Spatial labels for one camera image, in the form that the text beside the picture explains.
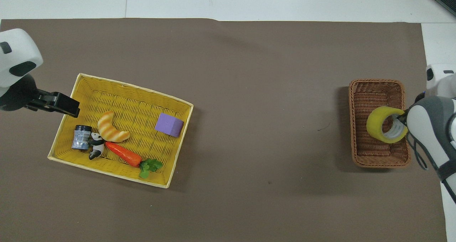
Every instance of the panda figurine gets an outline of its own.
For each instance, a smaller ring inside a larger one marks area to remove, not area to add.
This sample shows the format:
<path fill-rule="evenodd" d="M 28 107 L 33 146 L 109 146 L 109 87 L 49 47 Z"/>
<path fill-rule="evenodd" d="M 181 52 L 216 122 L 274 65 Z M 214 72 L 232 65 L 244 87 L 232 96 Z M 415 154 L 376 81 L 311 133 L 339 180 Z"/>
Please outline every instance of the panda figurine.
<path fill-rule="evenodd" d="M 92 160 L 103 153 L 105 140 L 101 138 L 99 133 L 91 133 L 92 140 L 88 140 L 90 145 L 93 145 L 92 150 L 88 154 L 88 159 Z"/>

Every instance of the yellow tape roll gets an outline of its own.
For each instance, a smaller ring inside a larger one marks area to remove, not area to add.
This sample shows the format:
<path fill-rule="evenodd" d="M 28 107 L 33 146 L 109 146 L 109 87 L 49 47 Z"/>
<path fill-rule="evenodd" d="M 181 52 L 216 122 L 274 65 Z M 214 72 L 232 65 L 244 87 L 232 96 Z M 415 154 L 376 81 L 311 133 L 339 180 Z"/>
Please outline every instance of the yellow tape roll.
<path fill-rule="evenodd" d="M 383 142 L 395 143 L 400 141 L 409 131 L 407 127 L 402 124 L 397 117 L 404 114 L 402 109 L 396 109 L 394 107 L 378 107 L 371 112 L 366 123 L 368 133 Z M 393 118 L 393 125 L 391 129 L 383 133 L 382 126 L 385 119 L 389 116 Z"/>

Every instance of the white table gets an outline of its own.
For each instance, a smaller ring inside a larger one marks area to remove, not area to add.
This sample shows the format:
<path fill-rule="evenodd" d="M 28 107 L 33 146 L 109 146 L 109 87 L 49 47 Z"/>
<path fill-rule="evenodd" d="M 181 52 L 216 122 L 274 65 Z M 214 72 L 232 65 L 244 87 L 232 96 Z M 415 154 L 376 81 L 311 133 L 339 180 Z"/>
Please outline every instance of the white table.
<path fill-rule="evenodd" d="M 456 63 L 456 17 L 434 0 L 0 0 L 0 19 L 124 17 L 423 23 L 427 63 Z M 456 242 L 456 205 L 442 197 Z"/>

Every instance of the purple cube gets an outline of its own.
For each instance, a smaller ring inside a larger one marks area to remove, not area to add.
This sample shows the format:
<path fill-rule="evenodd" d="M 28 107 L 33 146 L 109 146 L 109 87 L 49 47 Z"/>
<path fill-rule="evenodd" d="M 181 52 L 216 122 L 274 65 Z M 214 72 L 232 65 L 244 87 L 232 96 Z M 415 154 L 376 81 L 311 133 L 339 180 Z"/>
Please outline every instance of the purple cube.
<path fill-rule="evenodd" d="M 157 124 L 155 125 L 155 130 L 166 133 L 167 135 L 179 137 L 183 126 L 184 121 L 165 113 L 161 113 L 158 117 Z"/>

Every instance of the toy carrot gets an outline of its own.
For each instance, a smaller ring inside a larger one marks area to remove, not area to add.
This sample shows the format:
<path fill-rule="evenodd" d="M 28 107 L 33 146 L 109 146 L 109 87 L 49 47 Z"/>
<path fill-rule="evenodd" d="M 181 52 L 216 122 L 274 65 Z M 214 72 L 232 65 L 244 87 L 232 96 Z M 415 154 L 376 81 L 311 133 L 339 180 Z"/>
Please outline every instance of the toy carrot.
<path fill-rule="evenodd" d="M 146 159 L 142 161 L 141 156 L 116 143 L 106 142 L 105 145 L 117 156 L 125 160 L 125 162 L 127 162 L 130 166 L 139 167 L 141 169 L 141 178 L 147 178 L 149 175 L 149 171 L 155 172 L 163 166 L 163 164 L 156 159 Z"/>

